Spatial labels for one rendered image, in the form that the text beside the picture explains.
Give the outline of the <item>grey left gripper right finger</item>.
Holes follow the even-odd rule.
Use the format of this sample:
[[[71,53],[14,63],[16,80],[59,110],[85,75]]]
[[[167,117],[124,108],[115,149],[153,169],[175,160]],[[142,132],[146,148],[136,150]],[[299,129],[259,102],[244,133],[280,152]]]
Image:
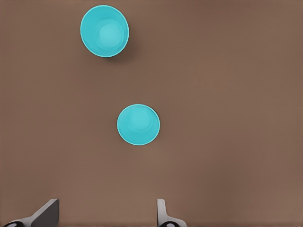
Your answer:
[[[167,214],[164,199],[157,199],[157,227],[187,227],[185,221]]]

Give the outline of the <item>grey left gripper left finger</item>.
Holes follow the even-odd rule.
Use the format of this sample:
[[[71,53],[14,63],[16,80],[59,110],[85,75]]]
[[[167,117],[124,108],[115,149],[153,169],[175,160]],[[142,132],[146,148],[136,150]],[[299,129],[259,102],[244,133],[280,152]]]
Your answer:
[[[57,227],[59,223],[59,199],[50,199],[33,215],[13,220],[3,227]]]

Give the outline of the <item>small turquoise bowl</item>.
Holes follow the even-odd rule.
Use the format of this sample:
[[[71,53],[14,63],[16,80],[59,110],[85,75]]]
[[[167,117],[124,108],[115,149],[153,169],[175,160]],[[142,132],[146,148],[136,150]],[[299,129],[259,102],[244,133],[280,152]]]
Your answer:
[[[129,144],[146,145],[160,132],[160,118],[149,106],[133,104],[123,109],[116,122],[120,137]]]

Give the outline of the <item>large turquoise bowl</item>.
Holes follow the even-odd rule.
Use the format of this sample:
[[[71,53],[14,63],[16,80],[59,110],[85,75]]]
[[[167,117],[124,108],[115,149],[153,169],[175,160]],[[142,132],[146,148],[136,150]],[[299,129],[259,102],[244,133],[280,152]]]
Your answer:
[[[89,9],[80,24],[85,47],[94,55],[109,58],[118,55],[127,45],[129,26],[125,16],[109,5]]]

